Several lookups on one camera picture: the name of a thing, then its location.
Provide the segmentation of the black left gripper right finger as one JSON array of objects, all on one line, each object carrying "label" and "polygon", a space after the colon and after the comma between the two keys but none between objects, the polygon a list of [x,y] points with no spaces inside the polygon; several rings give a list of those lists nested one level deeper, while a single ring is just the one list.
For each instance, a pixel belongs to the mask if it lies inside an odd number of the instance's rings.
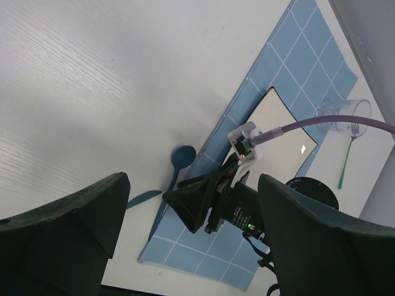
[{"label": "black left gripper right finger", "polygon": [[394,228],[262,174],[258,200],[281,295],[394,295]]}]

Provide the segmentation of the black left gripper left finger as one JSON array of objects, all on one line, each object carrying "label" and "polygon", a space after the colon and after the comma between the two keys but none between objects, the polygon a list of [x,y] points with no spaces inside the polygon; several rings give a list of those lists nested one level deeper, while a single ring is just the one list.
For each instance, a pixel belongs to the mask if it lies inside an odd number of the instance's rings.
[{"label": "black left gripper left finger", "polygon": [[1,295],[98,295],[130,194],[126,173],[1,219]]}]

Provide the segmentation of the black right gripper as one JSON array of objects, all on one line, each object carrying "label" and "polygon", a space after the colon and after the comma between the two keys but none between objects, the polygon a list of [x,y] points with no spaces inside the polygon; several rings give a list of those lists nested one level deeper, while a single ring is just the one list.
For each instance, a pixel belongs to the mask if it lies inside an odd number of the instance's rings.
[{"label": "black right gripper", "polygon": [[262,240],[266,229],[258,191],[246,185],[249,173],[231,184],[238,168],[237,160],[227,160],[218,170],[182,181],[162,199],[193,234],[200,228],[208,234],[217,232],[226,221]]}]

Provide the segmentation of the dark blue plastic knife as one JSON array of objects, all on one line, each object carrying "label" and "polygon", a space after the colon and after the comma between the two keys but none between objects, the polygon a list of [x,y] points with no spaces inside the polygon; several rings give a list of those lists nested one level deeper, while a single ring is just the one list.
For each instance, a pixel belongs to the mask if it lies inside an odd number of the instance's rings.
[{"label": "dark blue plastic knife", "polygon": [[127,209],[135,207],[145,201],[148,201],[149,199],[156,197],[157,195],[160,195],[161,193],[162,193],[162,191],[160,191],[160,190],[146,191],[146,192],[136,196],[135,198],[131,199],[127,203]]}]

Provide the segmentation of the dark blue plastic spoon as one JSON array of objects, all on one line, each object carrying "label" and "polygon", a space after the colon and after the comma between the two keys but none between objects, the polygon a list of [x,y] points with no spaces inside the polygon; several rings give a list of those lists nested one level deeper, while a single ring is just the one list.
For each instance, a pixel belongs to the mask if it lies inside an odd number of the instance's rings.
[{"label": "dark blue plastic spoon", "polygon": [[171,163],[173,166],[173,175],[168,187],[168,191],[172,191],[178,179],[178,175],[182,169],[188,168],[196,158],[196,150],[193,146],[183,145],[176,148],[171,155]]}]

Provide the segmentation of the square white plate black rim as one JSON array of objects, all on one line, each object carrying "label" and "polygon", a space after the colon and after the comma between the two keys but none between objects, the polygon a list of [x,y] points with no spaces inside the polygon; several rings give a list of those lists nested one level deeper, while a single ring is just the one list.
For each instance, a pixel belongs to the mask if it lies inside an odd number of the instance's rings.
[{"label": "square white plate black rim", "polygon": [[282,183],[293,179],[311,156],[317,143],[303,128],[286,133],[282,131],[282,127],[297,120],[275,88],[271,87],[265,93],[249,121],[260,132],[268,133],[273,138],[254,148],[260,154],[260,159],[250,167],[246,185],[257,189],[261,174],[270,175]]}]

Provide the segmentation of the silver metal fork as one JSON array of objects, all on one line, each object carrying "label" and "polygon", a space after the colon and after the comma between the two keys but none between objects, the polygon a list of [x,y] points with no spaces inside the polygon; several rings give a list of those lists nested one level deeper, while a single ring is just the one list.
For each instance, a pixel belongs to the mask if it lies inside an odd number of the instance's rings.
[{"label": "silver metal fork", "polygon": [[352,143],[359,137],[359,131],[360,131],[359,124],[358,123],[351,123],[350,129],[351,129],[351,139],[349,141],[349,144],[348,144],[348,147],[347,147],[347,150],[346,150],[343,166],[342,166],[342,169],[341,169],[340,178],[339,178],[338,185],[337,185],[337,188],[339,190],[342,189],[342,187],[343,187],[344,175],[345,175],[345,171],[346,171],[347,162],[348,162],[348,159],[349,159],[349,154],[350,154],[350,151],[351,151]]}]

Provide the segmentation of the blue checked cloth napkin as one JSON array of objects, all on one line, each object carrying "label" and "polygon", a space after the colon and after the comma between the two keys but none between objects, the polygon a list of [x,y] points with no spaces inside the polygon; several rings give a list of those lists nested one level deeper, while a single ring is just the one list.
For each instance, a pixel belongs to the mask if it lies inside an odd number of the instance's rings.
[{"label": "blue checked cloth napkin", "polygon": [[[292,1],[241,83],[188,176],[219,167],[230,150],[227,134],[247,121],[269,88],[297,120],[314,115],[321,101],[348,97],[357,82],[315,1]],[[242,232],[225,223],[218,233],[189,232],[167,209],[139,257],[247,291],[259,256]]]}]

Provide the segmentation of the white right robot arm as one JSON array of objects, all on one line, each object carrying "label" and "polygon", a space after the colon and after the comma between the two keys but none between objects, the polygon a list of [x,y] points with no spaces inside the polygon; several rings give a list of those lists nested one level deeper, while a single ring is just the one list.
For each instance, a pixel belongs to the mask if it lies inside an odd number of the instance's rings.
[{"label": "white right robot arm", "polygon": [[314,222],[300,211],[304,205],[311,213],[317,202],[324,213],[329,208],[337,210],[336,196],[326,185],[300,177],[278,189],[268,180],[256,191],[245,184],[247,173],[231,185],[238,168],[237,159],[230,157],[220,168],[182,181],[177,190],[164,194],[163,201],[191,233],[205,221],[208,234],[227,221],[242,230],[247,241],[263,237],[271,251],[254,250],[261,256],[259,265],[283,281],[293,276],[311,278],[322,268],[340,266],[346,246],[340,230]]}]

